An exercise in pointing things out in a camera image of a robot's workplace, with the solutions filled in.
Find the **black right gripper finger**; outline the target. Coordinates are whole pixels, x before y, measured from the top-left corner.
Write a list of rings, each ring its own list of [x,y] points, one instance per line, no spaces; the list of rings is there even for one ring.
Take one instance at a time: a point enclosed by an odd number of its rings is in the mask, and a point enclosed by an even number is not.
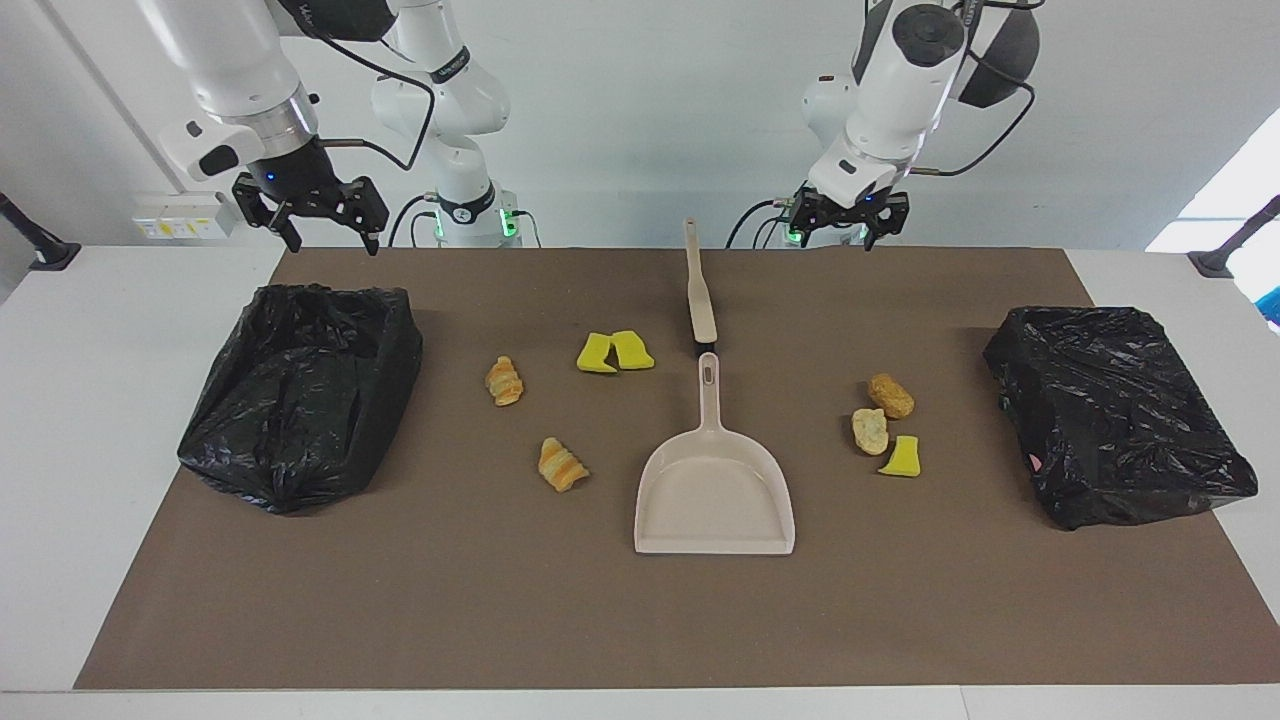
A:
[[[248,225],[268,229],[284,242],[289,252],[301,250],[303,241],[292,220],[294,204],[291,200],[276,201],[275,208],[270,209],[257,181],[247,172],[236,178],[232,195]]]
[[[335,206],[335,222],[355,231],[366,254],[376,256],[381,247],[381,233],[390,219],[384,199],[366,176],[339,183],[337,188],[339,202]]]

